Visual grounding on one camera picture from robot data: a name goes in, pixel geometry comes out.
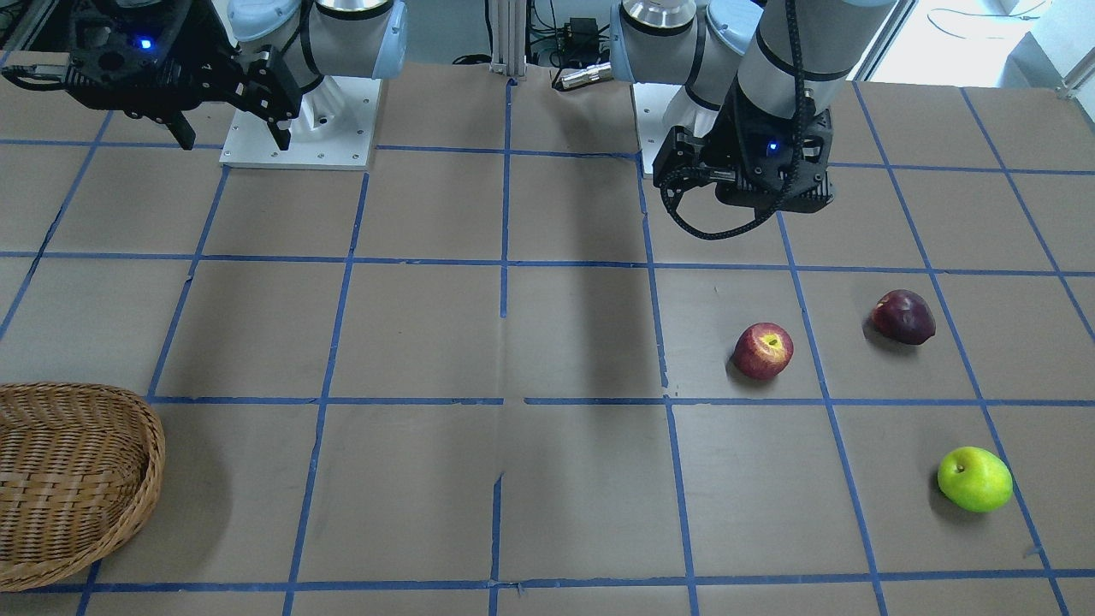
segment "black cable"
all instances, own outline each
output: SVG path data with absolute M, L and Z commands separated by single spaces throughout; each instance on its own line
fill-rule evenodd
M 494 57 L 494 28 L 491 27 L 491 0 L 483 0 L 483 18 L 486 20 L 486 39 L 491 46 L 491 56 Z
M 26 67 L 4 67 L 3 78 L 23 90 L 31 90 L 32 92 L 56 92 L 65 89 L 65 84 L 60 82 L 36 83 L 34 81 L 27 81 L 24 77 L 28 77 L 28 71 L 19 70 L 25 68 Z
M 665 204 L 669 217 L 680 224 L 682 229 L 702 240 L 725 240 L 760 226 L 787 201 L 787 198 L 791 196 L 792 186 L 798 182 L 798 163 L 803 159 L 803 133 L 806 132 L 806 70 L 803 66 L 803 48 L 798 36 L 798 14 L 795 10 L 795 0 L 786 0 L 786 13 L 787 36 L 791 40 L 791 58 L 795 67 L 795 114 L 792 116 L 791 170 L 783 177 L 783 186 L 780 188 L 780 193 L 776 194 L 768 207 L 753 210 L 753 219 L 749 222 L 717 233 L 708 233 L 693 226 L 677 212 L 681 198 L 684 196 L 684 190 L 672 188 L 672 184 L 678 179 L 688 179 L 690 173 L 696 174 L 703 170 L 695 166 L 683 166 L 667 175 L 661 184 L 661 202 Z
M 540 16 L 540 11 L 537 10 L 537 0 L 529 0 L 529 5 L 530 5 L 530 13 L 531 13 L 531 15 L 533 18 L 535 18 L 537 21 L 539 21 L 541 25 L 543 25 L 543 27 L 540 28 L 542 32 L 555 32 L 555 30 L 557 30 L 555 26 L 549 24 L 548 22 L 544 21 L 544 19 L 542 16 Z
M 925 13 L 924 16 L 927 18 L 927 23 L 930 23 L 933 26 L 935 26 L 935 30 L 942 32 L 943 34 L 946 34 L 948 36 L 954 36 L 955 38 L 961 38 L 963 40 L 968 40 L 969 39 L 968 36 L 963 36 L 960 34 L 955 34 L 955 33 L 950 32 L 949 30 L 946 30 L 945 27 L 941 26 L 938 23 L 936 23 L 935 20 L 932 19 L 932 13 L 938 11 L 938 12 L 942 12 L 942 13 L 955 13 L 955 14 L 959 14 L 959 15 L 966 15 L 966 16 L 969 16 L 969 18 L 990 18 L 990 19 L 1004 19 L 1004 20 L 1011 19 L 1011 20 L 1019 20 L 1019 21 L 1036 21 L 1036 20 L 1040 20 L 1041 18 L 1040 16 L 1029 16 L 1028 13 L 1031 13 L 1035 10 L 1041 8 L 1049 0 L 1042 0 L 1041 2 L 1035 4 L 1034 7 L 1030 7 L 1026 11 L 1023 11 L 1021 13 L 1015 13 L 1014 15 L 1005 15 L 1005 14 L 1002 14 L 1002 13 L 967 13 L 965 11 L 959 11 L 959 10 L 956 10 L 956 9 L 940 8 L 940 9 L 932 9 L 932 10 L 927 11 L 927 13 Z M 995 39 L 999 39 L 999 38 L 1004 38 L 1004 37 L 1003 36 L 986 36 L 986 38 L 995 38 Z
M 312 9 L 311 0 L 303 0 L 300 3 L 300 8 L 297 9 L 298 11 L 300 11 L 300 15 L 297 19 L 297 27 L 296 30 L 292 31 L 292 34 L 289 35 L 289 39 L 285 42 L 285 45 L 281 46 L 283 56 L 285 56 L 285 53 L 289 50 L 289 47 L 292 47 L 292 44 L 297 42 L 297 38 L 300 37 L 300 31 L 308 23 L 308 20 L 304 19 L 304 12 L 310 11 L 311 9 Z
M 486 54 L 468 54 L 452 60 L 454 65 L 485 65 L 491 62 L 491 56 Z

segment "red apple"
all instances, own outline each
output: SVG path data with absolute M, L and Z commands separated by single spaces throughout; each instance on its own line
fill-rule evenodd
M 904 345 L 923 345 L 935 336 L 935 318 L 924 298 L 911 290 L 891 290 L 871 311 L 879 334 Z
M 791 335 L 775 324 L 753 324 L 741 334 L 730 362 L 741 374 L 768 381 L 783 372 L 795 355 Z

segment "metal cylinder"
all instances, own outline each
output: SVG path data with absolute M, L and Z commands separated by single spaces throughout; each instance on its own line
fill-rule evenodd
M 657 28 L 677 28 L 695 16 L 695 0 L 623 0 L 623 12 L 636 22 Z
M 387 19 L 355 19 L 353 12 L 313 7 L 308 44 L 315 67 L 323 74 L 372 77 L 387 28 Z
M 806 88 L 820 113 L 837 96 L 896 0 L 796 2 Z M 795 113 L 794 59 L 784 2 L 771 0 L 738 69 L 738 84 L 764 112 Z
M 798 16 L 798 37 L 802 40 L 806 71 L 848 74 L 855 62 L 860 61 L 895 1 L 797 1 L 795 12 Z M 765 50 L 787 66 L 792 65 L 787 13 L 782 0 L 769 1 L 757 28 L 757 36 Z

